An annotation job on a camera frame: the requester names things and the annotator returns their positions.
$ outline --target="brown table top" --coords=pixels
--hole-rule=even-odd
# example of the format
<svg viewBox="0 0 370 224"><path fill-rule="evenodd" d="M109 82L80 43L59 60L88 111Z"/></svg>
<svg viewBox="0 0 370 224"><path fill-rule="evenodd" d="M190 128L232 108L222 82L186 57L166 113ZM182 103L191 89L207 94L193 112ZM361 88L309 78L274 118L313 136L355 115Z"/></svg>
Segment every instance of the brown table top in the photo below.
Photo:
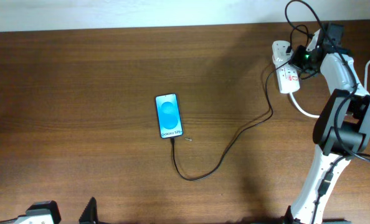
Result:
<svg viewBox="0 0 370 224"><path fill-rule="evenodd" d="M370 21L341 23L362 81ZM203 174L239 126L267 112L272 42L290 31L271 23L0 33L0 220L55 200L63 223L75 223L91 196L111 223L284 215L311 166L316 120L278 92L276 76L268 84L272 119L241 135L221 168L197 182L175 172L154 97L178 94L184 137L193 141L177 139L177 159L186 175ZM370 69L368 83L370 91ZM320 113L329 95L320 75L295 97ZM370 164L346 168L324 218L370 223Z"/></svg>

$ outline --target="white power strip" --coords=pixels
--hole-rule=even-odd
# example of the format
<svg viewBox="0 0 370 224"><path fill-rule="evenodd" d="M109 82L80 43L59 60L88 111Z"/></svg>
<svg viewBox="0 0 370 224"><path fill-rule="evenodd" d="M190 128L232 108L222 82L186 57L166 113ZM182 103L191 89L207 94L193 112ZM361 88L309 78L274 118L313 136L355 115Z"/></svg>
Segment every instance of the white power strip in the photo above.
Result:
<svg viewBox="0 0 370 224"><path fill-rule="evenodd" d="M286 54L288 46L290 46L290 43L284 40L277 40L272 44L272 60L276 68L289 61L292 57L293 50ZM300 89L297 71L291 65L286 64L280 67L277 70L277 77L280 93L293 93Z"/></svg>

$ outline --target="phone screen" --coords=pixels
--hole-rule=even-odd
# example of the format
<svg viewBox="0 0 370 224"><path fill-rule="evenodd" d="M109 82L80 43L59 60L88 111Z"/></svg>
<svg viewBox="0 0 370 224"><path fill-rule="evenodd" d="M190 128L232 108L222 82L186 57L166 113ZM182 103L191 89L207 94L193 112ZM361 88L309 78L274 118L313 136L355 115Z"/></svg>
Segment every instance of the phone screen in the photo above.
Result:
<svg viewBox="0 0 370 224"><path fill-rule="evenodd" d="M156 107L158 110L160 136L162 138L171 138L182 135L183 126L179 116L177 95L157 96Z"/></svg>

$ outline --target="white cable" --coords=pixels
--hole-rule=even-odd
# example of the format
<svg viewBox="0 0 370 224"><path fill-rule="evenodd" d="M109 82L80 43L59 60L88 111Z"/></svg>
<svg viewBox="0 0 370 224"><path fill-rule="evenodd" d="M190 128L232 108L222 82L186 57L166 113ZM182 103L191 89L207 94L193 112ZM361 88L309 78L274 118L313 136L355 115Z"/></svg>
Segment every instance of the white cable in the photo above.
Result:
<svg viewBox="0 0 370 224"><path fill-rule="evenodd" d="M370 60L365 65L365 77L364 77L364 88L368 90L368 66L370 64Z"/></svg>
<svg viewBox="0 0 370 224"><path fill-rule="evenodd" d="M319 117L320 117L319 115L314 115L314 114L310 114L310 113L305 112L305 111L303 110L303 108L301 108L301 107L298 105L298 103L297 103L297 101L296 101L295 97L293 96L293 93L289 93L289 95L290 95L290 98L292 99L293 104L294 104L294 105L297 107L297 109L298 109L300 112L302 112L305 116L309 116L309 117L311 117L311 118L319 118Z"/></svg>

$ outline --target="wall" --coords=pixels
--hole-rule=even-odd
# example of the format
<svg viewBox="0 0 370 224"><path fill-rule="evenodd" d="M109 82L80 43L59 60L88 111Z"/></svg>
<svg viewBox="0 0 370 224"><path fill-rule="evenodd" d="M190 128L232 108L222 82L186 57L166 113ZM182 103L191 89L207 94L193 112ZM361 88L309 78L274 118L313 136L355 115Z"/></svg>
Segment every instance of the wall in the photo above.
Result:
<svg viewBox="0 0 370 224"><path fill-rule="evenodd" d="M287 0L0 0L0 31L283 22ZM309 0L322 20L370 19L370 0ZM295 2L292 21L312 21Z"/></svg>

